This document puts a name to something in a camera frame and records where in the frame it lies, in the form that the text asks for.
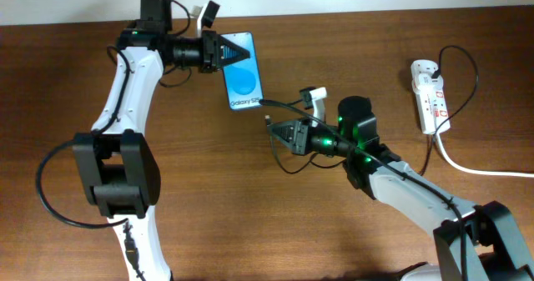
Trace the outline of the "blue screen smartphone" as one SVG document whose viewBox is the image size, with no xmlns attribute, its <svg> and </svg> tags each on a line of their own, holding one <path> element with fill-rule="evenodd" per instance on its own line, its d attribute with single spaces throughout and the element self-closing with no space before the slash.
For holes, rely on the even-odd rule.
<svg viewBox="0 0 534 281">
<path fill-rule="evenodd" d="M 264 94 L 252 33 L 227 33 L 223 37 L 249 51 L 249 58 L 223 68 L 229 108 L 240 111 L 260 107 Z"/>
</svg>

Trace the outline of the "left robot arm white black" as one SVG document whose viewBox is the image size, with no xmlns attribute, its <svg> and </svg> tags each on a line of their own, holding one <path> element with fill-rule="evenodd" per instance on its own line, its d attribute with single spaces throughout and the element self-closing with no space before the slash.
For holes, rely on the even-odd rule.
<svg viewBox="0 0 534 281">
<path fill-rule="evenodd" d="M 145 139 L 154 90 L 166 66 L 214 73 L 255 56 L 250 33 L 204 30 L 185 38 L 163 20 L 138 20 L 115 44 L 118 61 L 107 102 L 73 152 L 88 203 L 117 235 L 131 280 L 171 280 L 155 220 L 161 175 Z"/>
</svg>

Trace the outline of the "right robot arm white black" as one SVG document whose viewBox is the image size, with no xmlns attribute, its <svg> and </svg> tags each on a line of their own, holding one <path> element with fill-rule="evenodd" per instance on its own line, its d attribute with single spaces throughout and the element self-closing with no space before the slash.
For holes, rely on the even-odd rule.
<svg viewBox="0 0 534 281">
<path fill-rule="evenodd" d="M 503 204 L 459 198 L 415 172 L 380 142 L 370 100 L 344 98 L 338 124 L 299 111 L 299 118 L 266 122 L 272 138 L 295 155 L 343 159 L 347 178 L 370 198 L 404 214 L 435 242 L 438 262 L 407 269 L 402 280 L 531 280 L 533 257 Z"/>
</svg>

